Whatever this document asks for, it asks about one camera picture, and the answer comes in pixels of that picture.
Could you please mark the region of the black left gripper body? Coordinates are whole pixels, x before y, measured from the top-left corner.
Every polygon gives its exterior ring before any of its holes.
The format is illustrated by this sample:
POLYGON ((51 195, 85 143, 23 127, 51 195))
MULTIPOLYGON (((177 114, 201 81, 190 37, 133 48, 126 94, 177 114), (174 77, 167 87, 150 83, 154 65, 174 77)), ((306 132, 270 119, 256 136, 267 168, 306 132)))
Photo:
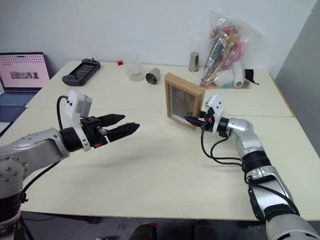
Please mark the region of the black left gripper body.
POLYGON ((106 139, 107 131, 104 129, 105 125, 101 119, 90 116, 82 118, 80 123, 90 147, 96 149, 108 144, 108 140, 106 139))

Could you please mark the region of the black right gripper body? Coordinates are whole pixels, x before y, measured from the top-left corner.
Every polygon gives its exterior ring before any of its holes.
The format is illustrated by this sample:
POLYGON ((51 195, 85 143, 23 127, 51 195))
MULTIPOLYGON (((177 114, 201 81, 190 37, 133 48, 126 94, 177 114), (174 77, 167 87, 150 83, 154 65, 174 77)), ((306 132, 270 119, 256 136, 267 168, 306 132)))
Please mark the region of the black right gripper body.
POLYGON ((205 112, 203 119, 204 124, 202 129, 205 132, 213 132, 214 124, 215 124, 215 117, 214 117, 215 111, 212 107, 209 107, 208 111, 205 112))

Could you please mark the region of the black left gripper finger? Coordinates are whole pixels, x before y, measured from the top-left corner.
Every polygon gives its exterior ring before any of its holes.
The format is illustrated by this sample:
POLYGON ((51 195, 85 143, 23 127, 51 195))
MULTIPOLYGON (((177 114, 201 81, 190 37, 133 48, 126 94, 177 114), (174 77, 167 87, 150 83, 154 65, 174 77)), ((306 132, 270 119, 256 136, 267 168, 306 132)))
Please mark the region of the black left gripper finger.
POLYGON ((115 142, 129 135, 132 135, 138 128, 140 124, 135 122, 125 123, 116 128, 107 131, 107 138, 109 142, 115 142))
POLYGON ((99 116, 97 119, 99 121, 101 121, 101 124, 103 127, 109 127, 109 126, 117 124, 118 122, 120 122, 124 118, 125 118, 125 115, 112 113, 112 114, 99 116))

